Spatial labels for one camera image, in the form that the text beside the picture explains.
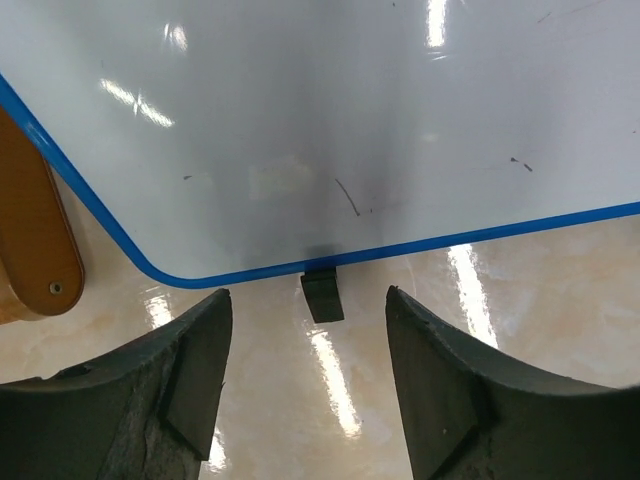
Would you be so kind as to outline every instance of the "blue whiteboard frame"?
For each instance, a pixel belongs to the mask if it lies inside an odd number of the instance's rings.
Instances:
[[[452,245],[481,242],[484,240],[640,214],[640,202],[634,202],[425,240],[416,240],[386,247],[377,247],[241,272],[226,273],[213,277],[196,279],[179,278],[159,270],[149,262],[1,74],[0,105],[2,105],[9,116],[38,148],[44,158],[47,159],[56,172],[64,179],[67,185],[71,187],[74,193],[96,217],[98,222],[100,222],[124,253],[131,259],[134,265],[152,279],[172,287],[188,289],[219,287],[262,278],[301,273],[314,269],[337,267],[351,263],[423,252],[426,250],[450,247]]]

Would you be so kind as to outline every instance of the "marble floor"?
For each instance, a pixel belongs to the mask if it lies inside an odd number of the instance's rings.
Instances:
[[[58,370],[163,325],[211,290],[141,274],[61,185],[87,273],[69,313],[0,326],[0,382]],[[230,287],[234,332],[201,479],[411,478],[384,323],[389,285],[538,367],[640,381],[640,217],[339,269],[346,320],[316,326],[298,276]]]

